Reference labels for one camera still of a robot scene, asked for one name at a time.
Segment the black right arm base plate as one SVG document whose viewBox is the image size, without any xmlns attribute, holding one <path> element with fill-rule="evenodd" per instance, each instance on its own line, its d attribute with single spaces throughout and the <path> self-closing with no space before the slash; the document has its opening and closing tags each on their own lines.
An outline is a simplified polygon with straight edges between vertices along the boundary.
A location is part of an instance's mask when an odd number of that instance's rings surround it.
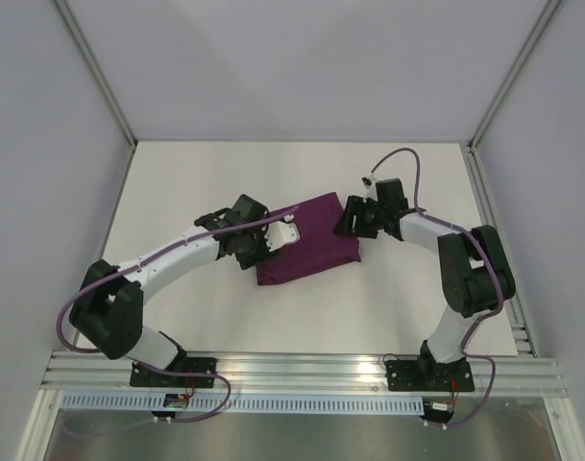
<svg viewBox="0 0 585 461">
<path fill-rule="evenodd" d="M 385 377 L 392 392 L 471 393 L 475 390 L 471 366 L 465 358 L 444 364 L 422 357 L 386 360 Z"/>
</svg>

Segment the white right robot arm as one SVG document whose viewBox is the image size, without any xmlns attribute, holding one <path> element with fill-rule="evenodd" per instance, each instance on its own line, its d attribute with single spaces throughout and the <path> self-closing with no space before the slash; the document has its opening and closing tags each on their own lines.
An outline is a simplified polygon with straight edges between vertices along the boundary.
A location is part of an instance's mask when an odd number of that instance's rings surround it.
<svg viewBox="0 0 585 461">
<path fill-rule="evenodd" d="M 437 255 L 445 311 L 421 346 L 417 375 L 425 387 L 441 388 L 466 361 L 479 326 L 500 313 L 516 293 L 500 236 L 492 226 L 467 230 L 411 206 L 399 179 L 370 182 L 373 197 L 351 195 L 334 227 L 339 236 L 376 239 L 383 232 Z"/>
</svg>

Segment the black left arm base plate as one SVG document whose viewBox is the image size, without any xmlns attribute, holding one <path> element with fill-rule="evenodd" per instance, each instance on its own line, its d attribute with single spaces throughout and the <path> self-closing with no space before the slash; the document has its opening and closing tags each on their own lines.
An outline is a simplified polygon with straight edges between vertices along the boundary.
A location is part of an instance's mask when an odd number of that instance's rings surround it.
<svg viewBox="0 0 585 461">
<path fill-rule="evenodd" d="M 130 386 L 134 388 L 212 389 L 218 359 L 212 356 L 182 356 L 166 369 L 173 375 L 156 373 L 139 363 L 133 364 Z"/>
</svg>

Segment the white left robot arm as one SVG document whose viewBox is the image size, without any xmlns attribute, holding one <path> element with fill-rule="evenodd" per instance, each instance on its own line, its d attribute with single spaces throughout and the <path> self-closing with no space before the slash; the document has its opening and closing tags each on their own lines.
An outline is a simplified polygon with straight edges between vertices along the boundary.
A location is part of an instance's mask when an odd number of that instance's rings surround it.
<svg viewBox="0 0 585 461">
<path fill-rule="evenodd" d="M 168 335 L 145 326 L 145 306 L 178 279 L 226 256 L 249 269 L 278 255 L 270 232 L 285 217 L 242 194 L 233 206 L 197 218 L 189 229 L 145 255 L 116 264 L 96 261 L 60 314 L 92 346 L 82 349 L 65 337 L 61 342 L 73 352 L 130 358 L 152 368 L 163 384 L 180 382 L 185 351 Z"/>
</svg>

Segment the purple cloth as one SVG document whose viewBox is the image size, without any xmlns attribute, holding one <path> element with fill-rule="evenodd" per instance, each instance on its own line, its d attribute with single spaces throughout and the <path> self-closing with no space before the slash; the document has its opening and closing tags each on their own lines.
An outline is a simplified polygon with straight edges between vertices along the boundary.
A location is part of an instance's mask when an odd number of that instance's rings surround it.
<svg viewBox="0 0 585 461">
<path fill-rule="evenodd" d="M 360 262 L 358 239 L 333 232 L 343 211 L 335 192 L 299 203 L 294 213 L 299 241 L 282 247 L 276 257 L 256 266 L 257 285 L 281 285 Z"/>
</svg>

